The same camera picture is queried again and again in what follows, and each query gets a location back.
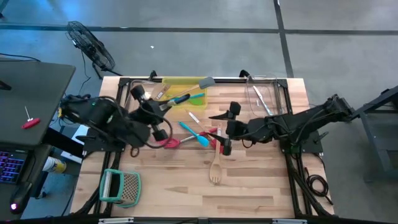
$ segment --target keyboard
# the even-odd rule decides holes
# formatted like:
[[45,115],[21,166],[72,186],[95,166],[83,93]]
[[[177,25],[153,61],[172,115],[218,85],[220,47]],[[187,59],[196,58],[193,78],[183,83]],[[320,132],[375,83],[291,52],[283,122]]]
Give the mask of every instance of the keyboard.
[[0,151],[0,184],[16,184],[26,158],[24,153]]

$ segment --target wooden spoon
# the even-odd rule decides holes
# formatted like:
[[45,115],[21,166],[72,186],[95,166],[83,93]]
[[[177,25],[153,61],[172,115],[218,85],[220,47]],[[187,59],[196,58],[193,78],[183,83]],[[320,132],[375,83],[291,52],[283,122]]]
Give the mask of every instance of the wooden spoon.
[[[221,127],[222,123],[218,123],[217,126],[217,135],[221,136]],[[216,142],[216,153],[214,155],[213,163],[210,166],[210,182],[214,185],[217,185],[221,182],[223,171],[220,166],[220,147],[221,143],[219,141]]]

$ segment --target desk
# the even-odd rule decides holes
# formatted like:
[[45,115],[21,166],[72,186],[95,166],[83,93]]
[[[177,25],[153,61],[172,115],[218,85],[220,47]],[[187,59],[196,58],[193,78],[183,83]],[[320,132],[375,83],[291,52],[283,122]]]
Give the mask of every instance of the desk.
[[[104,77],[100,95],[116,96],[120,77]],[[308,98],[303,79],[287,79],[294,113],[308,109]],[[145,86],[150,91],[153,86]],[[241,103],[237,119],[254,118],[248,107],[244,84],[216,84],[208,88],[208,106],[204,111],[192,111],[207,128],[216,127],[219,121],[207,117],[224,113],[230,101]],[[266,103],[275,105],[266,98]],[[172,108],[166,118],[174,128],[174,137],[188,137],[176,121],[183,121],[194,130],[198,125],[184,109]],[[223,122],[223,135],[226,123]],[[104,153],[95,152],[86,158],[81,167],[71,212],[77,211],[89,199],[100,180]],[[195,141],[179,149],[141,148],[137,158],[129,152],[122,154],[120,170],[134,170],[141,174],[142,193],[133,208],[113,206],[113,217],[228,217],[228,218],[292,218],[294,211],[290,195],[285,157],[279,142],[256,144],[245,149],[240,141],[233,142],[230,156],[221,156],[223,178],[219,186],[210,183],[208,173],[214,150],[202,148]],[[304,166],[311,174],[325,176],[318,158],[303,155]],[[304,211],[302,193],[298,190],[300,208]],[[317,198],[327,211],[333,207],[325,198]]]
[[[0,90],[0,150],[5,148],[29,151],[27,166],[22,171],[20,180],[33,183],[30,192],[31,196],[36,197],[47,176],[42,169],[51,151],[50,145],[82,157],[81,144],[49,128],[75,67],[44,62],[21,62],[11,58],[1,60],[3,62],[0,63],[0,80],[11,86],[11,89]],[[31,117],[40,118],[40,123],[30,129],[21,129],[27,121],[25,106]],[[5,196],[0,198],[0,220],[19,217],[9,211],[9,196],[16,187],[17,185],[0,184],[0,192]]]

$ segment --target fan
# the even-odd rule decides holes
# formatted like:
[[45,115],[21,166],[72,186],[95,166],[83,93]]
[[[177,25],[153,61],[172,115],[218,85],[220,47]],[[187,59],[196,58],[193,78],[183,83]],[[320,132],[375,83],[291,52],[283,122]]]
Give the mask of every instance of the fan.
[[99,41],[82,23],[78,21],[68,22],[67,31],[74,46],[91,59],[93,62],[93,68],[100,79],[102,79],[102,77],[97,71],[95,65],[97,65],[102,71],[122,76],[113,71],[115,62],[111,54],[109,54],[105,49],[104,44]]

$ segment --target black desk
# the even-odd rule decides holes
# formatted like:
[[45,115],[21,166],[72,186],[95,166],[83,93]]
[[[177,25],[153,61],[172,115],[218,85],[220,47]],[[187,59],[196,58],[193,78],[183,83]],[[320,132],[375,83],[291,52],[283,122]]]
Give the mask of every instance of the black desk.
[[[27,159],[22,175],[35,185],[42,182],[40,173],[50,153],[51,146],[82,157],[83,146],[59,132],[48,128],[74,72],[71,65],[43,62],[0,62],[0,80],[11,86],[11,90],[0,90],[0,148],[20,147],[35,154]],[[25,108],[30,117],[41,122],[30,128],[21,129],[27,121]],[[9,196],[15,185],[0,185],[0,220],[19,218],[9,212]]]

